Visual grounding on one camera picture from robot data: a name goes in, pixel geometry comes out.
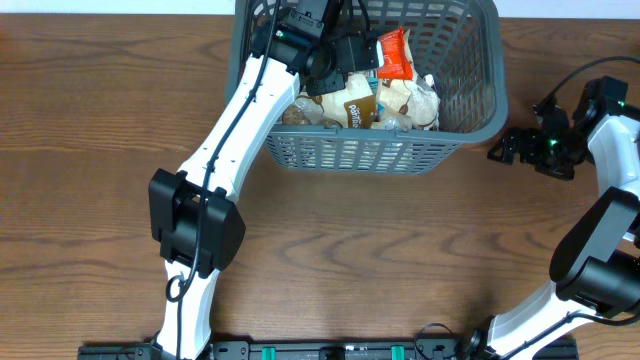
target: laundry basket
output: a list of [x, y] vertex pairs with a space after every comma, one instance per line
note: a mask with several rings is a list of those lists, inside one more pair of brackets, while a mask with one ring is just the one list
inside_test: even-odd
[[[236, 1], [227, 96], [240, 79], [255, 22], [273, 0]], [[282, 0], [295, 6], [297, 0]], [[364, 28], [353, 0], [355, 26]], [[280, 165], [302, 170], [392, 174], [429, 172], [461, 144], [496, 135], [507, 118], [504, 55], [499, 18], [491, 0], [365, 0], [371, 27], [380, 33], [403, 26], [415, 68], [432, 74], [440, 96], [439, 131], [338, 129], [275, 125], [266, 140]]]

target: tabletop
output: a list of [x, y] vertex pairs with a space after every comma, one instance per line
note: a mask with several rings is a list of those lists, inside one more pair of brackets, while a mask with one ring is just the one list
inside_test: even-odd
[[[162, 326], [166, 275], [147, 186], [177, 170], [224, 109], [228, 16], [0, 15], [0, 358], [74, 358]], [[603, 56], [640, 55], [638, 21], [502, 19], [510, 126]], [[630, 83], [604, 64], [570, 82]], [[562, 182], [456, 151], [424, 176], [295, 172], [264, 150], [245, 182], [244, 243], [221, 275], [216, 336], [256, 341], [468, 333], [548, 279], [598, 197], [595, 169]], [[640, 356], [637, 327], [573, 333], [583, 359]]]

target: green strip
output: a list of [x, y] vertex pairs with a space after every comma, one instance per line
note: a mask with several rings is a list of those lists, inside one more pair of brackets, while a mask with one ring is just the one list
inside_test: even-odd
[[262, 348], [262, 360], [276, 360], [276, 348]]
[[404, 346], [395, 345], [391, 347], [391, 360], [404, 360]]

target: wooden table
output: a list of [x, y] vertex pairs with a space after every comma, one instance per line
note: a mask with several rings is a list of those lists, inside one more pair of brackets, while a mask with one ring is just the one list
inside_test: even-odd
[[[0, 358], [74, 358], [162, 326], [147, 185], [177, 169], [224, 107], [231, 17], [0, 16]], [[640, 22], [503, 20], [512, 124], [565, 74], [640, 55]], [[573, 110], [606, 64], [559, 96]], [[221, 276], [215, 331], [255, 340], [463, 333], [548, 279], [553, 250], [597, 199], [573, 182], [461, 149], [419, 177], [293, 172], [262, 152], [243, 189], [248, 233]], [[640, 356], [637, 327], [575, 332], [583, 359]]]

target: brown label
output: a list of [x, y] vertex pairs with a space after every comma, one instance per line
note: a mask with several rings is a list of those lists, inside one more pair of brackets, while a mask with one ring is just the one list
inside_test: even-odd
[[344, 103], [349, 128], [369, 129], [376, 117], [376, 97], [370, 95]]

